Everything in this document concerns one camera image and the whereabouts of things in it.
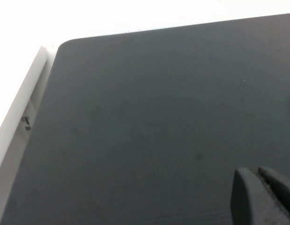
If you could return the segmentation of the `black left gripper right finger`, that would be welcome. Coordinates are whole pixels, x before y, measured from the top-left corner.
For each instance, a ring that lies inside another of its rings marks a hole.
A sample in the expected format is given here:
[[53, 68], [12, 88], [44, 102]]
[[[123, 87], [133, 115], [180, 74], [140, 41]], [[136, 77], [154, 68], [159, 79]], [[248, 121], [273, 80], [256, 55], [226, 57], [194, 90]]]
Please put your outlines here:
[[279, 211], [290, 221], [290, 178], [267, 166], [259, 167], [258, 175]]

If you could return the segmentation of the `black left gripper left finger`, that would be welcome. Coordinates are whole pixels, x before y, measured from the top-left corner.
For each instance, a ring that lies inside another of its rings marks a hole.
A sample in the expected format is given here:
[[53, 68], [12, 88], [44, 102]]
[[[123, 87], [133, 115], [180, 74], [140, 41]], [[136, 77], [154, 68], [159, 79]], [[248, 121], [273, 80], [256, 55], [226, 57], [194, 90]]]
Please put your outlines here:
[[230, 209], [235, 225], [275, 225], [277, 206], [258, 176], [248, 168], [234, 173]]

